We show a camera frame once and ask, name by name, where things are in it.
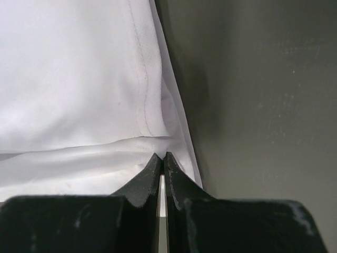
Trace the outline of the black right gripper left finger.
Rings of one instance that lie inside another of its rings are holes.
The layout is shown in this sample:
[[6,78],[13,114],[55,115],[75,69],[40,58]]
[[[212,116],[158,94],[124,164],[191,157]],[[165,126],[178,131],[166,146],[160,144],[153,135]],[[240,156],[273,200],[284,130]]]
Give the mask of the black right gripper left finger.
[[157,252],[161,159],[109,195],[15,196],[1,206],[1,252]]

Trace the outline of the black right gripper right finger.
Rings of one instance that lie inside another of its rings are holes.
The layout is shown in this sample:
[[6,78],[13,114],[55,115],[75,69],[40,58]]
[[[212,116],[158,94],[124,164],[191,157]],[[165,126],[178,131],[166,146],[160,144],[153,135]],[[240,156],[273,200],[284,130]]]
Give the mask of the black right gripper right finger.
[[217,199],[172,153],[163,161],[169,252],[326,252],[313,217],[292,200]]

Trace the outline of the white t shirt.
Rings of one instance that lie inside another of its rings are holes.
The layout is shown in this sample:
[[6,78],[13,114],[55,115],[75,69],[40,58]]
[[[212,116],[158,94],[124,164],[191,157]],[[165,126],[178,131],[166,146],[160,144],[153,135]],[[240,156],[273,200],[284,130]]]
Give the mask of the white t shirt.
[[1,1],[1,200],[201,176],[153,1]]

